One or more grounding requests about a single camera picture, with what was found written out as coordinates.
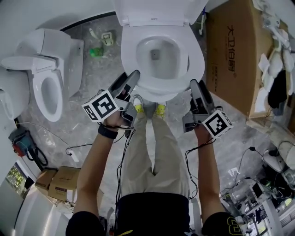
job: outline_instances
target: green plant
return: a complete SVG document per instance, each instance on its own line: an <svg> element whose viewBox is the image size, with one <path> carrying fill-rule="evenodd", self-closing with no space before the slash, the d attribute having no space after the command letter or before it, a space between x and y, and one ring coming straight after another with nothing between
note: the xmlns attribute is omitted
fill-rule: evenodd
<svg viewBox="0 0 295 236"><path fill-rule="evenodd" d="M25 178L15 166L13 166L8 172L6 180L13 187L13 189L16 190L17 193L22 193Z"/></svg>

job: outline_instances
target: black t-shirt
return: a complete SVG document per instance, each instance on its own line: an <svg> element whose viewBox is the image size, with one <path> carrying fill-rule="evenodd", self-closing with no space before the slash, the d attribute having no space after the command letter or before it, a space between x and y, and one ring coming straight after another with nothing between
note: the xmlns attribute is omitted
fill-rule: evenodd
<svg viewBox="0 0 295 236"><path fill-rule="evenodd" d="M189 200L177 194L138 193L124 196L118 203L117 235L176 235L189 232ZM235 218L225 212L210 216L202 229L208 236L242 235ZM77 212L66 229L66 236L104 236L98 218L89 212Z"/></svg>

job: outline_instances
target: leg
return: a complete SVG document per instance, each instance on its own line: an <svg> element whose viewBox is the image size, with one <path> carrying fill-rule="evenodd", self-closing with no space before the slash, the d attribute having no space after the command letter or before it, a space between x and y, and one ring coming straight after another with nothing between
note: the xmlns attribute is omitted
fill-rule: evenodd
<svg viewBox="0 0 295 236"><path fill-rule="evenodd" d="M134 125L135 133L126 151L122 165L121 196L143 193L148 186L148 179L153 177L152 163L146 143L147 118L138 113Z"/></svg>
<svg viewBox="0 0 295 236"><path fill-rule="evenodd" d="M148 192L189 197L187 168L178 143L162 117L155 114L152 123L156 139L155 178L149 184Z"/></svg>

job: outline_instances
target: person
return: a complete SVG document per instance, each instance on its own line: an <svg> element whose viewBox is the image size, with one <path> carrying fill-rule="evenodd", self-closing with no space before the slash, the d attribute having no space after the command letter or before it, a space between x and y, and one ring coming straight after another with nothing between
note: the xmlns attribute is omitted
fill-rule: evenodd
<svg viewBox="0 0 295 236"><path fill-rule="evenodd" d="M141 97L136 95L133 104L138 112L134 125L136 131L122 164L116 235L186 235L190 231L189 179L177 141L164 121L165 105L158 104L152 117L156 140L152 170L146 145L147 117ZM67 236L105 235L98 219L96 195L116 136L112 134L118 131L110 127L122 125L120 113L109 116L104 124L99 128L78 177L77 202L66 229ZM199 145L211 139L204 126L196 128L195 134ZM199 197L204 223L202 234L242 235L236 220L224 212L219 199L219 176L213 145L206 145L198 152Z"/></svg>

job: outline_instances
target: hand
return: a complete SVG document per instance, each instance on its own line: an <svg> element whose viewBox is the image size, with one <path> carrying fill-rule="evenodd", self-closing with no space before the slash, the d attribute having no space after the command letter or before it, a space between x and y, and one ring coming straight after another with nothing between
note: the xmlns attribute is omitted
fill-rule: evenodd
<svg viewBox="0 0 295 236"><path fill-rule="evenodd" d="M112 115L110 115L108 118L105 119L104 124L109 126L121 126L123 124L123 118L121 117L121 112L116 111Z"/></svg>
<svg viewBox="0 0 295 236"><path fill-rule="evenodd" d="M202 144L208 142L211 139L211 135L204 125L200 124L195 128L195 135L198 141Z"/></svg>

